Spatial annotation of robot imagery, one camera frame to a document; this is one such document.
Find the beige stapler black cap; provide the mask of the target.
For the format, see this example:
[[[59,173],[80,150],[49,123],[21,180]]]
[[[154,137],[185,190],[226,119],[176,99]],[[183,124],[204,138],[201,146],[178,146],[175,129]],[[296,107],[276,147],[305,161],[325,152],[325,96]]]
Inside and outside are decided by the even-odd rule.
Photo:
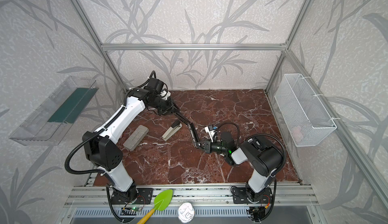
[[[182,128],[182,123],[180,120],[176,120],[168,130],[163,134],[162,139],[167,142],[175,133],[177,133]]]

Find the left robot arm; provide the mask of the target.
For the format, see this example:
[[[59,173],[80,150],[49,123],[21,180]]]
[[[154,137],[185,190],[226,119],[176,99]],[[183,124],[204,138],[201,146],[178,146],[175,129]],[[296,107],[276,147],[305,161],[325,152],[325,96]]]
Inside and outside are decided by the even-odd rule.
[[[128,193],[135,188],[134,180],[123,165],[123,152],[117,143],[130,123],[148,107],[156,109],[160,115],[167,115],[175,111],[171,93],[167,89],[158,91],[150,87],[134,88],[128,92],[121,107],[107,122],[95,132],[86,132],[83,135],[82,143],[67,156],[64,163],[65,170],[74,175],[94,172],[104,174],[111,186],[121,193]],[[97,167],[96,169],[74,170],[70,167],[71,158],[82,147],[87,160],[92,162]]]

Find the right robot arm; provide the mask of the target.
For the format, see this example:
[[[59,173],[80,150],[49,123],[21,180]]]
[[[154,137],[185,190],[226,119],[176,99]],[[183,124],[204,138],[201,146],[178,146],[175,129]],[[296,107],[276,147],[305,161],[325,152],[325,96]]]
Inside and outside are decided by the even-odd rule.
[[[251,199],[270,186],[287,160],[285,145],[270,134],[252,135],[237,146],[230,132],[222,132],[220,137],[214,134],[210,140],[195,143],[195,147],[205,153],[223,155],[231,166],[248,161],[254,169],[246,184],[246,192]]]

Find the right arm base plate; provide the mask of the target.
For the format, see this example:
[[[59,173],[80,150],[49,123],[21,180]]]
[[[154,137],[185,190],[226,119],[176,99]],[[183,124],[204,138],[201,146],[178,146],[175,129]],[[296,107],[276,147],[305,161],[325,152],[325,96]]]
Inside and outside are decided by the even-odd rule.
[[[264,188],[262,191],[255,193],[249,186],[230,188],[234,204],[264,204],[270,205],[273,202],[272,189]]]

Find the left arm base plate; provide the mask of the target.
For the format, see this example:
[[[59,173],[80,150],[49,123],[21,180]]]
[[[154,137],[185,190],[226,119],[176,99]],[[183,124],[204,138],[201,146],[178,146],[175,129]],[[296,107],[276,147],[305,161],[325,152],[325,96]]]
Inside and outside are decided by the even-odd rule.
[[[148,205],[151,203],[153,196],[153,188],[136,188],[130,189],[127,192],[119,192],[116,189],[110,197],[113,205],[118,204],[140,204]]]

